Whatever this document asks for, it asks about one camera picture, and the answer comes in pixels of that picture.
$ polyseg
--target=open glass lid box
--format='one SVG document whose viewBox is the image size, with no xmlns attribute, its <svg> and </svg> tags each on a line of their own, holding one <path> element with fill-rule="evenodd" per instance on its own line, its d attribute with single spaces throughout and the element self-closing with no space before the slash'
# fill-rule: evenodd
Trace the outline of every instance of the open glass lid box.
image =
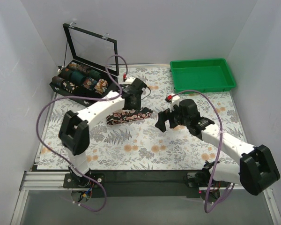
<svg viewBox="0 0 281 225">
<path fill-rule="evenodd" d="M 63 96 L 103 98 L 111 90 L 117 90 L 103 66 L 111 55 L 118 53 L 117 41 L 72 24 L 65 23 L 63 28 L 73 60 L 61 69 L 58 76 L 52 78 L 50 86 L 53 91 Z M 118 58 L 112 58 L 108 63 L 115 67 L 115 70 L 108 70 L 118 81 Z M 84 106 L 95 103 L 81 99 L 73 101 Z"/>
</svg>

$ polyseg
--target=red connector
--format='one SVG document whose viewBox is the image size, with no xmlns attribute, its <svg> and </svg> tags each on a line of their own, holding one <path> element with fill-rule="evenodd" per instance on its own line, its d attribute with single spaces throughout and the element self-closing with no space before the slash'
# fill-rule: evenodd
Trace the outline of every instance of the red connector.
<svg viewBox="0 0 281 225">
<path fill-rule="evenodd" d="M 169 96 L 167 96 L 166 98 L 165 98 L 165 100 L 167 101 L 167 102 L 170 102 L 171 100 L 172 100 L 172 95 L 169 95 Z"/>
</svg>

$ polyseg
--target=rolled fabric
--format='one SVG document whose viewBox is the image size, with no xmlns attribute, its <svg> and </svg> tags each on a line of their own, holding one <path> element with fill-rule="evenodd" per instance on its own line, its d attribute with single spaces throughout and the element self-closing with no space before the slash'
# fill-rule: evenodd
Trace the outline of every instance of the rolled fabric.
<svg viewBox="0 0 281 225">
<path fill-rule="evenodd" d="M 76 90 L 76 88 L 78 88 L 78 86 L 76 86 L 75 84 L 73 84 L 69 81 L 63 80 L 63 82 L 61 84 L 61 88 L 70 93 L 73 93 Z"/>
<path fill-rule="evenodd" d="M 78 71 L 73 71 L 70 81 L 73 82 L 74 84 L 80 86 L 80 85 L 82 85 L 82 83 L 84 82 L 85 79 L 86 79 L 86 76 L 84 76 L 82 73 L 80 73 Z"/>
<path fill-rule="evenodd" d="M 52 83 L 58 87 L 61 88 L 61 85 L 62 85 L 62 82 L 64 81 L 65 79 L 62 78 L 62 77 L 59 77 L 59 76 L 54 76 L 52 77 Z"/>
<path fill-rule="evenodd" d="M 94 89 L 96 90 L 96 93 L 102 95 L 107 90 L 107 87 L 108 87 L 107 81 L 104 79 L 100 79 L 98 83 L 95 85 Z"/>
<path fill-rule="evenodd" d="M 101 79 L 101 73 L 91 68 L 88 68 L 88 70 L 86 71 L 86 76 L 90 76 L 96 81 Z"/>
<path fill-rule="evenodd" d="M 72 70 L 70 70 L 68 68 L 62 68 L 61 73 L 60 73 L 60 77 L 70 81 L 72 73 L 73 73 Z"/>
<path fill-rule="evenodd" d="M 71 70 L 78 70 L 79 64 L 72 62 L 72 63 L 69 64 L 68 67 L 69 67 L 69 69 L 71 69 Z"/>
<path fill-rule="evenodd" d="M 89 90 L 93 90 L 97 83 L 98 82 L 96 80 L 94 80 L 93 78 L 87 77 L 85 79 L 85 81 L 83 82 L 82 86 L 89 89 Z"/>
<path fill-rule="evenodd" d="M 90 69 L 90 67 L 88 67 L 84 64 L 80 64 L 79 67 L 78 67 L 78 71 L 85 74 L 85 75 L 86 75 L 86 72 L 87 72 L 88 69 Z"/>
</svg>

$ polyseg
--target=white arm segment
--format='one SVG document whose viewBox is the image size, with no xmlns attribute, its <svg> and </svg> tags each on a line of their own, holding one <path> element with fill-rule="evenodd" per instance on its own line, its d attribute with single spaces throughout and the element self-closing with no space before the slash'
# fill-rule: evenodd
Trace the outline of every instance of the white arm segment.
<svg viewBox="0 0 281 225">
<path fill-rule="evenodd" d="M 239 184 L 239 165 L 218 163 L 214 172 L 215 181 L 225 181 L 229 183 Z"/>
<path fill-rule="evenodd" d="M 203 141 L 218 147 L 220 142 L 219 127 L 216 124 L 208 125 L 205 130 L 202 130 L 202 139 Z M 236 161 L 237 164 L 239 164 L 239 159 L 242 157 L 243 153 L 248 154 L 253 150 L 254 145 L 245 143 L 234 136 L 223 132 L 222 151 Z"/>
<path fill-rule="evenodd" d="M 135 80 L 135 77 L 128 77 L 125 80 L 124 84 L 132 84 L 134 80 Z"/>
<path fill-rule="evenodd" d="M 117 95 L 117 92 L 111 91 L 104 98 L 112 98 Z M 106 118 L 106 116 L 112 114 L 116 110 L 123 109 L 124 104 L 125 100 L 122 97 L 118 97 L 111 101 L 98 101 L 93 105 L 78 111 L 78 117 L 88 121 L 90 131 L 98 122 Z"/>
<path fill-rule="evenodd" d="M 117 96 L 118 93 L 111 91 L 104 98 L 112 98 Z M 78 111 L 78 117 L 82 120 L 87 120 L 89 125 L 89 131 L 101 120 L 106 118 L 106 116 L 112 114 L 116 110 L 120 110 L 124 107 L 125 100 L 121 97 L 116 98 L 111 101 L 98 101 L 93 105 Z M 72 152 L 67 149 L 67 153 L 70 162 L 83 174 L 89 171 L 89 166 L 87 163 L 87 158 L 85 152 L 80 155 L 73 155 Z"/>
</svg>

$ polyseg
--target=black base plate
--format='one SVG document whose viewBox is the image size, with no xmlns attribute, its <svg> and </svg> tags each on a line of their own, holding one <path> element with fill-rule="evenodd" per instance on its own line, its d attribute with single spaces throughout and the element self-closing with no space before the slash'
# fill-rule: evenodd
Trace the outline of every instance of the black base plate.
<svg viewBox="0 0 281 225">
<path fill-rule="evenodd" d="M 104 186 L 105 183 L 105 176 L 103 173 L 95 173 L 95 174 L 91 174 L 89 176 L 90 178 L 97 180 L 100 178 L 101 179 L 101 184 Z M 67 173 L 65 175 L 65 179 L 64 179 L 64 188 L 90 188 L 91 184 L 86 185 L 85 187 L 81 187 L 79 186 L 73 179 L 70 173 Z M 94 184 L 93 188 L 100 188 L 97 184 Z"/>
</svg>

